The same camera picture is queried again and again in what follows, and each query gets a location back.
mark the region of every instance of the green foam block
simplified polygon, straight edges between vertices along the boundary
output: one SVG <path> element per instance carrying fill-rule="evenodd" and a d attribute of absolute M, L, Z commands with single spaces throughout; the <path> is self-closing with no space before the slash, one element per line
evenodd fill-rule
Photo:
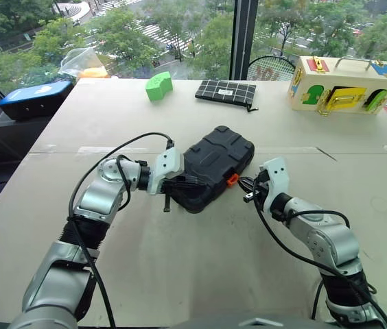
<path fill-rule="evenodd" d="M 162 72 L 153 76 L 146 84 L 146 93 L 150 101 L 163 99 L 165 93 L 172 90 L 172 79 L 169 72 Z"/>

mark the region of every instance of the plastic bag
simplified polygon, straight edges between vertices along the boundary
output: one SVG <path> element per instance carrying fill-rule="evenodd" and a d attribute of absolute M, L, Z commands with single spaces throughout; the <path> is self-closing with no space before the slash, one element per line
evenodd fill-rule
<path fill-rule="evenodd" d="M 70 50 L 61 61 L 59 73 L 74 77 L 109 77 L 93 48 Z"/>

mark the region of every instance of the white cloud logo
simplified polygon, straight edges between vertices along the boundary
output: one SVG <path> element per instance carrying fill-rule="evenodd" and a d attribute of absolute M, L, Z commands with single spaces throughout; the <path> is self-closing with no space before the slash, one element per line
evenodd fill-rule
<path fill-rule="evenodd" d="M 46 93 L 46 92 L 49 91 L 50 89 L 51 89 L 51 86 L 42 86 L 42 87 L 39 88 L 35 93 L 36 93 L 36 94 Z"/>

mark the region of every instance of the red piece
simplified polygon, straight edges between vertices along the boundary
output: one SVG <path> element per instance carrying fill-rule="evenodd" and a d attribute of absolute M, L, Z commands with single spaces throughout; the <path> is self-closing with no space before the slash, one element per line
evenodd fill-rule
<path fill-rule="evenodd" d="M 228 180 L 227 180 L 227 187 L 232 187 L 237 183 L 237 180 L 239 179 L 239 175 L 237 173 L 234 173 Z"/>
<path fill-rule="evenodd" d="M 317 71 L 317 64 L 315 60 L 306 60 L 309 66 L 309 69 L 313 72 Z M 329 72 L 328 66 L 326 65 L 324 60 L 321 60 L 322 62 L 322 68 L 325 70 L 325 72 Z"/>

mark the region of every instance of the table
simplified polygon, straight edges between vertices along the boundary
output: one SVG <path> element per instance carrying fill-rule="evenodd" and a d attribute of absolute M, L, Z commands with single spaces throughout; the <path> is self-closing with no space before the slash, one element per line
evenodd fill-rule
<path fill-rule="evenodd" d="M 387 312 L 387 114 L 375 117 L 295 112 L 286 82 L 258 85 L 259 112 L 194 99 L 198 81 L 150 103 L 145 80 L 80 80 L 0 195 L 0 321 L 18 315 L 26 286 L 67 216 L 71 190 L 108 149 L 147 131 L 168 133 L 181 150 L 217 125 L 255 144 L 244 175 L 283 156 L 290 194 L 346 214 L 360 241 L 368 281 Z M 162 138 L 124 153 L 153 162 Z M 113 222 L 97 265 L 118 326 L 169 326 L 211 313 L 255 310 L 308 317 L 318 272 L 283 252 L 237 186 L 200 214 L 144 192 Z M 282 225 L 273 229 L 310 256 Z M 319 316 L 327 316 L 323 302 Z M 98 289 L 83 326 L 107 326 Z"/>

